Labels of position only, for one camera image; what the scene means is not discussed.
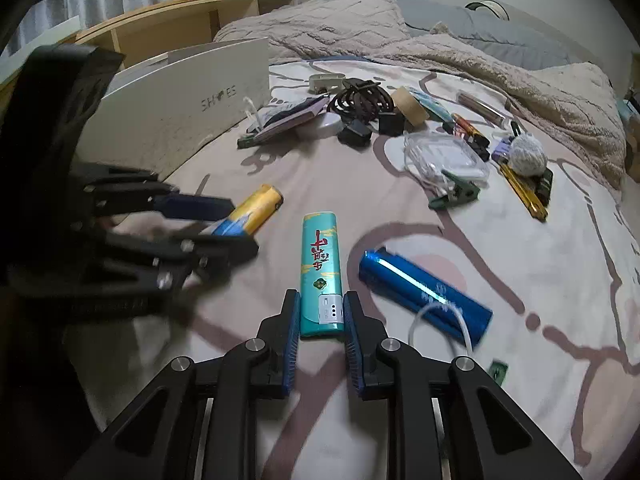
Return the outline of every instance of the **metal screw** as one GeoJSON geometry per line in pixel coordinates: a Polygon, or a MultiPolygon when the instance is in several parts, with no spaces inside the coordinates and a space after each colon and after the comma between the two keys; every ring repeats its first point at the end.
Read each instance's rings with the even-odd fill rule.
{"type": "Polygon", "coordinates": [[[384,348],[387,352],[395,352],[396,350],[400,349],[400,342],[398,341],[398,339],[387,337],[386,339],[382,340],[380,346],[382,346],[382,348],[384,348]]]}
{"type": "Polygon", "coordinates": [[[191,251],[193,251],[194,247],[195,247],[195,244],[193,243],[193,240],[183,240],[180,243],[180,248],[185,253],[190,253],[191,251]]]}
{"type": "Polygon", "coordinates": [[[476,364],[473,362],[473,359],[462,356],[456,359],[456,366],[463,372],[468,372],[470,370],[473,370],[476,364]]]}
{"type": "Polygon", "coordinates": [[[160,272],[158,274],[158,280],[156,281],[160,290],[167,290],[171,288],[174,283],[174,277],[170,272],[160,272]]]}
{"type": "Polygon", "coordinates": [[[191,362],[187,357],[177,357],[171,361],[171,368],[176,372],[183,372],[191,366],[191,362]]]}
{"type": "Polygon", "coordinates": [[[259,337],[252,337],[244,343],[244,346],[249,352],[259,352],[264,348],[264,341],[259,337]]]}

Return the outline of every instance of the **teal box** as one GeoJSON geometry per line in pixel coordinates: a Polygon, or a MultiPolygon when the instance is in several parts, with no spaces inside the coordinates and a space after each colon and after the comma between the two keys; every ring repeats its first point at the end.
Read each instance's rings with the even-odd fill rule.
{"type": "Polygon", "coordinates": [[[335,214],[311,213],[302,221],[300,336],[330,335],[343,330],[335,214]]]}

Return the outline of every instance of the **gray pillow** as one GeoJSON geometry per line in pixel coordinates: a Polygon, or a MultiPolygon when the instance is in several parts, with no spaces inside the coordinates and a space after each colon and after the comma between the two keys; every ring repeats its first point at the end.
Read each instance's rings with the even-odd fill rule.
{"type": "Polygon", "coordinates": [[[461,41],[528,70],[581,62],[558,41],[524,25],[429,0],[398,0],[398,6],[412,36],[428,34],[443,22],[461,41]]]}

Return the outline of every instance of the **patterned bed sheet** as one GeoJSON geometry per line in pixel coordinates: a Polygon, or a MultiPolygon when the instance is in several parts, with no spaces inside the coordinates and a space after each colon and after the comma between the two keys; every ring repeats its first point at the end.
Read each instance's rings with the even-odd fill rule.
{"type": "MultiPolygon", "coordinates": [[[[459,90],[505,110],[504,97],[470,80],[356,60],[270,67],[269,106],[308,96],[308,78],[338,72],[379,81],[388,91],[415,86],[461,112],[492,145],[504,134],[456,104],[459,90]]],[[[217,138],[168,179],[184,192],[228,196],[235,203],[268,183],[284,195],[258,231],[258,257],[228,285],[208,289],[190,278],[167,317],[69,328],[65,343],[98,425],[110,420],[173,357],[220,356],[255,335],[300,284],[306,213],[337,215],[343,290],[388,334],[407,341],[412,314],[369,292],[358,279],[365,250],[385,244],[494,312],[474,358],[487,369],[508,364],[503,388],[585,479],[599,480],[619,460],[640,424],[640,251],[619,207],[568,149],[525,123],[544,145],[554,172],[545,224],[532,219],[490,167],[479,200],[448,211],[428,209],[429,194],[403,169],[402,137],[373,135],[356,151],[335,137],[237,150],[247,120],[217,138]]],[[[440,126],[428,121],[428,128],[440,126]]],[[[129,216],[117,230],[159,236],[190,229],[159,214],[129,216]]],[[[422,355],[451,361],[458,343],[424,323],[422,355]]],[[[295,391],[258,404],[257,471],[267,479],[353,480],[386,476],[386,409],[362,403],[348,387],[344,346],[300,345],[295,391]]]]}

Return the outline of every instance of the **yarn ball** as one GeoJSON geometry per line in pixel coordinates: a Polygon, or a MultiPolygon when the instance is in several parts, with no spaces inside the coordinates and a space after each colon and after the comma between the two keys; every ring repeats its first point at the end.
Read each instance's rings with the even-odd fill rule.
{"type": "Polygon", "coordinates": [[[542,144],[532,135],[522,134],[513,139],[509,151],[509,167],[521,176],[545,173],[547,158],[542,144]]]}

